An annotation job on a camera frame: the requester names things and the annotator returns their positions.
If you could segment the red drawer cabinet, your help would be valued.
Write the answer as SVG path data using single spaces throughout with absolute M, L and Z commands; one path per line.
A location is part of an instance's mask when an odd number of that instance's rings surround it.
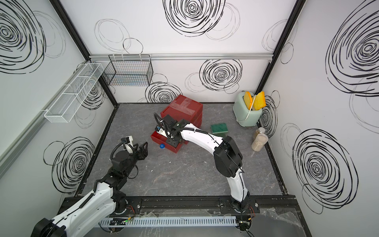
M 179 95 L 161 113 L 161 117 L 170 115 L 173 119 L 180 121 L 185 119 L 196 127 L 202 124 L 203 105 L 183 95 Z

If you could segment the dark green sponge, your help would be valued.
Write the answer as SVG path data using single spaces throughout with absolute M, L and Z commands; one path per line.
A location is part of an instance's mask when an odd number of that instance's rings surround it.
M 226 137 L 228 131 L 228 127 L 226 123 L 216 123 L 210 125 L 211 128 L 211 133 L 215 136 L 220 136 L 220 137 Z

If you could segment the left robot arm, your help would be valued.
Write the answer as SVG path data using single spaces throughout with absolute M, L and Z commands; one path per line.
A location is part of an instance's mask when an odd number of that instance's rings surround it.
M 95 182 L 94 188 L 54 218 L 40 220 L 33 228 L 33 237 L 84 237 L 110 214 L 125 213 L 129 204 L 121 188 L 137 168 L 137 162 L 148 156 L 148 142 L 132 145 L 121 141 L 117 147 L 123 150 L 112 150 L 112 165 L 107 174 Z

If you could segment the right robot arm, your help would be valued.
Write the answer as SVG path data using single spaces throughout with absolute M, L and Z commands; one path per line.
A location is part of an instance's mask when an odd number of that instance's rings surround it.
M 243 178 L 243 155 L 230 136 L 223 138 L 210 134 L 185 119 L 177 121 L 170 115 L 161 118 L 155 113 L 154 118 L 157 123 L 156 131 L 163 132 L 168 144 L 176 146 L 188 141 L 212 154 L 216 169 L 227 178 L 234 209 L 240 213 L 248 209 L 250 193 Z

